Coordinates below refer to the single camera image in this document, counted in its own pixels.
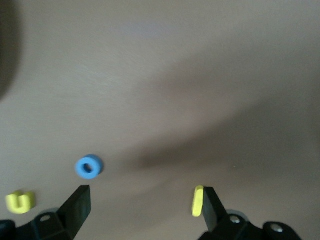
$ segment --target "screw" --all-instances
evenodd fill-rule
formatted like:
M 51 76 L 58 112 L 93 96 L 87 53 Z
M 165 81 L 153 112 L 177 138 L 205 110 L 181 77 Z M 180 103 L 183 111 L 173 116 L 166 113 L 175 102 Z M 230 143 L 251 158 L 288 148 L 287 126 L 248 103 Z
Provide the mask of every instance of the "screw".
M 40 218 L 40 222 L 45 222 L 48 221 L 50 219 L 50 215 L 44 215 L 43 217 Z
M 231 222 L 233 222 L 234 224 L 239 224 L 240 223 L 240 219 L 237 216 L 231 216 L 230 217 Z
M 284 230 L 281 226 L 279 226 L 278 224 L 271 224 L 271 229 L 277 233 L 282 233 Z

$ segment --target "yellow u-shaped block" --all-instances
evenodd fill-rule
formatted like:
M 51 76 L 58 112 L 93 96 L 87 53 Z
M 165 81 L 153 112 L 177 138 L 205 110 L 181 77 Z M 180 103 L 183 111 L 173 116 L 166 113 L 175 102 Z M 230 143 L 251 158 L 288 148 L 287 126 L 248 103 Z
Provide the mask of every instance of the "yellow u-shaped block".
M 21 191 L 15 191 L 5 197 L 6 207 L 13 214 L 25 214 L 36 205 L 35 194 L 28 191 L 23 194 Z

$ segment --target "beige table surface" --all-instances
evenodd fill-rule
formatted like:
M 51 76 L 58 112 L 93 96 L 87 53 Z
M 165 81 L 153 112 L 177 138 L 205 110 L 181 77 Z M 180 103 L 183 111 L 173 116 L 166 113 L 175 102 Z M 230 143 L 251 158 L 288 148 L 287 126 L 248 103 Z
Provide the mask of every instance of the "beige table surface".
M 76 240 L 196 240 L 196 185 L 320 235 L 318 0 L 0 0 L 0 218 L 90 185 Z M 74 165 L 100 156 L 104 171 Z M 34 191 L 14 215 L 5 196 Z

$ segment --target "yellow foam piece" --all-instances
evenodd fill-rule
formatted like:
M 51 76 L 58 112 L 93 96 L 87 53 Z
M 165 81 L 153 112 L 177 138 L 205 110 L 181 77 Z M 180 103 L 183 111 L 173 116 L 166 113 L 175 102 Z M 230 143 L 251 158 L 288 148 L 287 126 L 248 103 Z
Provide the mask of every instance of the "yellow foam piece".
M 196 186 L 192 203 L 192 216 L 200 217 L 204 205 L 204 186 Z
M 6 207 L 13 214 L 25 214 L 36 205 L 35 194 L 32 191 L 23 194 L 15 191 L 5 197 Z

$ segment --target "blue ring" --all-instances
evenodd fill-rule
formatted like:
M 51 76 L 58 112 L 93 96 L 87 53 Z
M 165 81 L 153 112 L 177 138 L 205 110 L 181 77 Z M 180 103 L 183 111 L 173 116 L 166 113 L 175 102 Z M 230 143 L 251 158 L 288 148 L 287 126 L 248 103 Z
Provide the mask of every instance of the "blue ring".
M 83 179 L 94 179 L 102 171 L 104 163 L 93 154 L 87 155 L 75 164 L 75 172 Z

